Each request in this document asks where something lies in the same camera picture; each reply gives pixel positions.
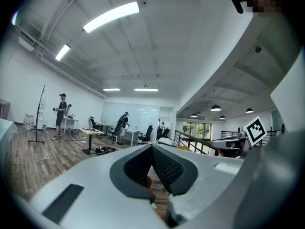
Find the office chair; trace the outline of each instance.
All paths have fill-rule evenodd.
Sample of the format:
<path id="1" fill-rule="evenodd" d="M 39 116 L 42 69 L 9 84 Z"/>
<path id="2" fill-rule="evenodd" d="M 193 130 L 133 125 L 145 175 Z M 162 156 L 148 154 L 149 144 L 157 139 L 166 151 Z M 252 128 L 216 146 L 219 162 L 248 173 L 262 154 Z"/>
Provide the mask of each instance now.
<path id="1" fill-rule="evenodd" d="M 143 133 L 140 133 L 141 136 L 139 136 L 138 139 L 140 139 L 142 142 L 138 143 L 137 145 L 143 145 L 143 144 L 145 144 L 145 142 L 150 141 L 152 131 L 153 131 L 153 126 L 150 125 L 147 128 L 147 132 L 146 132 L 145 136 L 143 136 Z"/>
<path id="2" fill-rule="evenodd" d="M 113 127 L 110 127 L 110 131 L 108 131 L 110 134 L 111 134 L 111 136 L 109 136 L 109 137 L 107 137 L 107 139 L 109 139 L 109 138 L 113 138 L 114 140 L 115 140 L 115 138 L 116 138 L 116 135 L 114 134 L 114 130 L 113 130 Z"/>
<path id="3" fill-rule="evenodd" d="M 90 116 L 90 120 L 91 120 L 91 123 L 92 123 L 92 127 L 94 129 L 98 129 L 99 130 L 100 126 L 97 125 L 96 122 L 94 122 L 94 118 L 92 116 Z"/>
<path id="4" fill-rule="evenodd" d="M 162 137 L 168 138 L 167 134 L 168 134 L 169 132 L 170 132 L 170 129 L 169 129 L 169 128 L 166 128 L 166 129 L 164 130 L 163 134 L 161 133 L 161 134 L 158 134 L 158 135 L 157 135 L 157 140 L 159 140 L 159 139 L 162 138 Z"/>

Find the wooden floor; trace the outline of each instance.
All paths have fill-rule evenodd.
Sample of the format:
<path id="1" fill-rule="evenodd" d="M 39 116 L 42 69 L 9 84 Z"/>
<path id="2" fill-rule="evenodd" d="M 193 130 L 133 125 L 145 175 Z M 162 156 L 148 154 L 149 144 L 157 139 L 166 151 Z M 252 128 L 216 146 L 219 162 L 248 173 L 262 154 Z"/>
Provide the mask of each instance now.
<path id="1" fill-rule="evenodd" d="M 55 159 L 46 159 L 61 154 L 69 154 L 70 156 L 73 156 L 73 153 L 84 155 L 82 149 L 88 148 L 88 143 L 81 143 L 80 140 L 88 141 L 89 138 L 82 138 L 83 135 L 80 133 L 79 137 L 81 139 L 76 140 L 72 135 L 62 133 L 61 140 L 53 141 L 51 138 L 55 131 L 48 129 L 43 131 L 43 133 L 38 132 L 38 139 L 45 141 L 45 145 L 39 143 L 28 144 L 28 140 L 34 140 L 35 132 L 30 132 L 22 126 L 17 126 L 17 128 L 18 133 L 13 136 L 12 148 L 6 154 L 6 179 L 8 180 L 11 189 L 27 201 L 29 201 L 29 199 L 49 181 L 79 162 L 95 156 L 61 156 Z M 111 145 L 111 143 L 112 140 L 110 139 L 92 138 L 93 149 L 103 145 L 115 147 L 117 150 L 129 147 L 127 145 L 128 142 L 122 146 L 119 146 L 116 143 Z M 44 160 L 35 163 L 16 165 L 40 159 Z M 161 184 L 153 168 L 150 169 L 148 175 L 153 181 L 150 190 L 157 197 L 154 202 L 157 206 L 156 212 L 164 219 L 167 211 L 169 194 Z"/>

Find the shorts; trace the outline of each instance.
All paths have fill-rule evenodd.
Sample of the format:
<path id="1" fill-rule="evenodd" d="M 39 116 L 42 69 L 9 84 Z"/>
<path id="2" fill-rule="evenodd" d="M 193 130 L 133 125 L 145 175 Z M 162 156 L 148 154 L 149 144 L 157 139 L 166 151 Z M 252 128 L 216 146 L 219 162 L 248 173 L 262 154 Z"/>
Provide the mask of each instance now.
<path id="1" fill-rule="evenodd" d="M 56 126 L 60 126 L 63 120 L 63 116 L 57 116 L 56 118 Z"/>
<path id="2" fill-rule="evenodd" d="M 124 127 L 121 127 L 120 135 L 121 135 L 121 136 L 124 136 L 124 135 L 125 135 L 125 128 L 124 128 Z"/>

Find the air conditioner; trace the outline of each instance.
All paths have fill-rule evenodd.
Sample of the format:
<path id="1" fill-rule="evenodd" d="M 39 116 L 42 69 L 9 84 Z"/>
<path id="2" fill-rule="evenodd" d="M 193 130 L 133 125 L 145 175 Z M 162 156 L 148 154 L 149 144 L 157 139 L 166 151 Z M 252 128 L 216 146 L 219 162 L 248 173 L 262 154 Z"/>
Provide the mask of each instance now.
<path id="1" fill-rule="evenodd" d="M 22 31 L 19 34 L 19 44 L 29 50 L 30 52 L 34 50 L 34 40 L 27 36 Z"/>

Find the black pole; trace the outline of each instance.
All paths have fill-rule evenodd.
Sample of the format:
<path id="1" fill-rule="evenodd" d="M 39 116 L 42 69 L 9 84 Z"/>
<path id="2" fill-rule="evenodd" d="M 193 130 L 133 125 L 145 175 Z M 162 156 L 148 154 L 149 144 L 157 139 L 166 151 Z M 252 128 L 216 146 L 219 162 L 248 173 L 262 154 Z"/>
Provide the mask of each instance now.
<path id="1" fill-rule="evenodd" d="M 38 124 L 38 115 L 39 115 L 39 107 L 40 107 L 40 102 L 41 102 L 41 98 L 42 98 L 42 95 L 44 93 L 44 88 L 46 87 L 46 85 L 44 85 L 43 87 L 43 90 L 42 90 L 42 93 L 41 93 L 41 96 L 40 96 L 40 100 L 39 100 L 39 103 L 38 103 L 38 108 L 37 108 L 37 115 L 36 115 L 36 127 L 35 127 L 35 141 L 32 141 L 32 140 L 28 140 L 29 144 L 30 142 L 32 143 L 43 143 L 44 144 L 44 141 L 37 141 L 37 124 Z"/>

